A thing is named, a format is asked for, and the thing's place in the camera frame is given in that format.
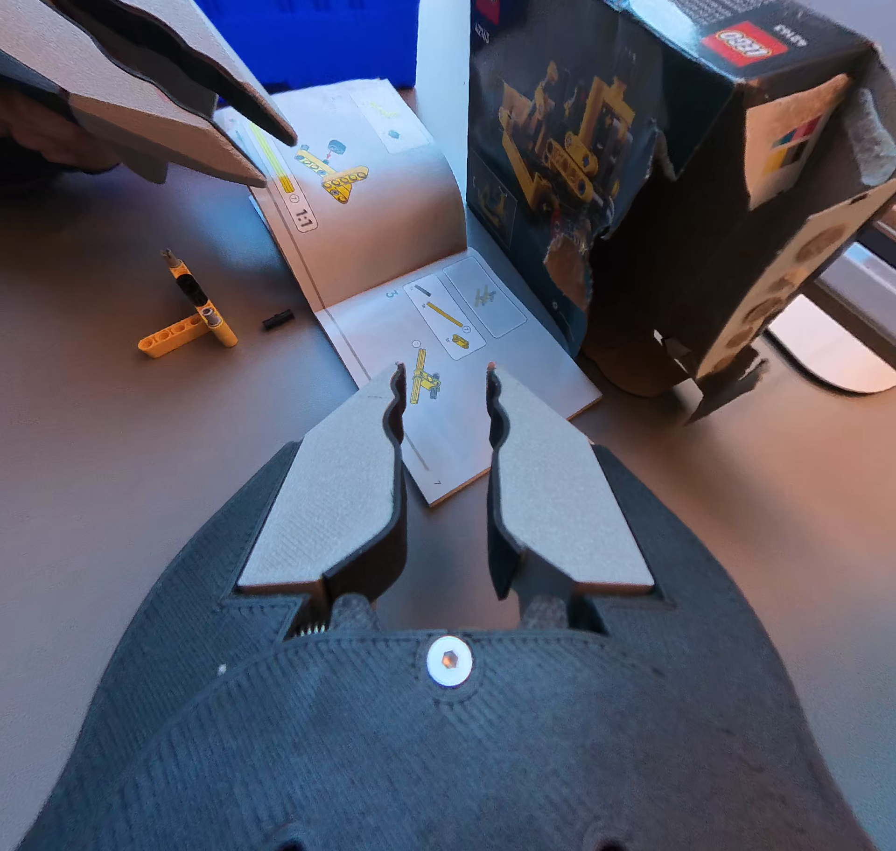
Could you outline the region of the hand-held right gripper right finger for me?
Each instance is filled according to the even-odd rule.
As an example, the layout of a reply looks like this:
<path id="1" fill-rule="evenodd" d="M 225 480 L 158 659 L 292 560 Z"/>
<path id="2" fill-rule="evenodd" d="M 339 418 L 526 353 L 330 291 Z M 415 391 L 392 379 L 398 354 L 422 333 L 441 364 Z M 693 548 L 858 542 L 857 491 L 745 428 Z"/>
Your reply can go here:
<path id="1" fill-rule="evenodd" d="M 566 614 L 588 596 L 642 596 L 655 578 L 587 436 L 505 368 L 487 367 L 487 555 L 499 599 Z"/>

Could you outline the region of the black lego box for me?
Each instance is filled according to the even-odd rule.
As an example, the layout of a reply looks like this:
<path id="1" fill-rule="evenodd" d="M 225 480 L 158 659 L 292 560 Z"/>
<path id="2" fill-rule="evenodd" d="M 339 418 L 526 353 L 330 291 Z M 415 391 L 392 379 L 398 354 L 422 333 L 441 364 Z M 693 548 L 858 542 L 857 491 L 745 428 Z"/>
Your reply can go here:
<path id="1" fill-rule="evenodd" d="M 469 0 L 467 201 L 620 389 L 751 391 L 894 198 L 894 77 L 793 0 Z"/>

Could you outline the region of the silver monitor with stand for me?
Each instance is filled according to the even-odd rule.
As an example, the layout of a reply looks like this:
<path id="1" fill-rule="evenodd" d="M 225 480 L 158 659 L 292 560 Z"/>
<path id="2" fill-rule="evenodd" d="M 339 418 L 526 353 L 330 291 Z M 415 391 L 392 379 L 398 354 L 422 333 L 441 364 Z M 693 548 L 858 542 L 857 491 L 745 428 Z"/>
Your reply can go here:
<path id="1" fill-rule="evenodd" d="M 895 208 L 871 220 L 766 330 L 819 384 L 853 395 L 895 386 Z"/>

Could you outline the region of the person's left hand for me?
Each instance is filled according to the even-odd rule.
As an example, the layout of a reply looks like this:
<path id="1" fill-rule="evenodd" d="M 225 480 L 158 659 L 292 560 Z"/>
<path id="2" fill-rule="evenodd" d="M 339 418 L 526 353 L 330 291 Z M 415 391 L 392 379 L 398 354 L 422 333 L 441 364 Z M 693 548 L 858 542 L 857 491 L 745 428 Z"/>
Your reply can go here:
<path id="1" fill-rule="evenodd" d="M 37 152 L 45 160 L 87 173 L 103 173 L 121 162 L 104 140 L 19 91 L 1 90 L 1 138 Z"/>

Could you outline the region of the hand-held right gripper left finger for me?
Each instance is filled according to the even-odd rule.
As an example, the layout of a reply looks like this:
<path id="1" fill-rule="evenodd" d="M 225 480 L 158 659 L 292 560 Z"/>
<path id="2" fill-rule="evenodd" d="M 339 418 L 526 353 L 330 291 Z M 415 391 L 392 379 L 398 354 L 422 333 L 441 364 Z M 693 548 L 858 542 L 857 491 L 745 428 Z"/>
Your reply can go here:
<path id="1" fill-rule="evenodd" d="M 353 593 L 374 603 L 397 581 L 407 561 L 406 386 L 405 366 L 392 364 L 303 437 L 240 591 L 308 594 L 327 610 Z"/>

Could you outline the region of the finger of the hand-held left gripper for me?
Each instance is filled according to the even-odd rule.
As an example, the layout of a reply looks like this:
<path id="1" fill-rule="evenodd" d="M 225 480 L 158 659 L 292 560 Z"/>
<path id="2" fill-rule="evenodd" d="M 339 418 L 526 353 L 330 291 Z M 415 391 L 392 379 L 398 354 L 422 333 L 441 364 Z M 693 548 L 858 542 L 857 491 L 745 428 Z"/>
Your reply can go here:
<path id="1" fill-rule="evenodd" d="M 239 185 L 266 185 L 264 173 L 209 117 L 115 63 L 43 0 L 1 0 L 1 44 L 14 67 L 50 84 L 76 124 L 149 182 L 163 184 L 175 163 Z"/>
<path id="2" fill-rule="evenodd" d="M 297 135 L 195 0 L 50 0 L 120 65 L 210 118 L 214 95 L 287 145 Z"/>

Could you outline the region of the yellow lego beam assembly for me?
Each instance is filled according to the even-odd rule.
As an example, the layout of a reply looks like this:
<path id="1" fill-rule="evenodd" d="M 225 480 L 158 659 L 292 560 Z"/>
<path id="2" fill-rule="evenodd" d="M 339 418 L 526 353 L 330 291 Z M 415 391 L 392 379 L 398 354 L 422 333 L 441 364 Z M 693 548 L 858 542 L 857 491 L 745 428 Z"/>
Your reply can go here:
<path id="1" fill-rule="evenodd" d="M 185 263 L 170 250 L 161 251 L 161 255 L 176 285 L 196 308 L 196 315 L 188 316 L 163 330 L 151 333 L 140 340 L 138 349 L 149 357 L 158 358 L 208 333 L 224 347 L 234 347 L 238 343 L 236 333 L 226 323 L 219 309 L 210 301 Z"/>

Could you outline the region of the lego instruction booklet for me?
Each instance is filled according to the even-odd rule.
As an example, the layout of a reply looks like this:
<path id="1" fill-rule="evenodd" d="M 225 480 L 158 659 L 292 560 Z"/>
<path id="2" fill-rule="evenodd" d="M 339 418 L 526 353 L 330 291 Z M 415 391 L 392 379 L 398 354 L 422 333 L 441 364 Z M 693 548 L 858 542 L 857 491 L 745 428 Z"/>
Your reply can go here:
<path id="1" fill-rule="evenodd" d="M 283 258 L 357 386 L 407 373 L 404 463 L 434 506 L 487 473 L 487 365 L 569 419 L 599 391 L 468 247 L 461 191 L 397 90 L 360 80 L 278 94 L 289 147 L 241 116 L 219 128 L 265 174 L 252 188 Z"/>

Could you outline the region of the blue plastic bin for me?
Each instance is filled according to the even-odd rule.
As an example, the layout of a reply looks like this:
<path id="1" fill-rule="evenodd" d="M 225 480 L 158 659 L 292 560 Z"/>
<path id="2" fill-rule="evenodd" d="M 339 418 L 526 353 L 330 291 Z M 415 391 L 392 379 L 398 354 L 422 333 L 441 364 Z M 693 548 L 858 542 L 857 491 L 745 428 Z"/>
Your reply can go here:
<path id="1" fill-rule="evenodd" d="M 416 84 L 420 0 L 195 0 L 264 87 Z"/>

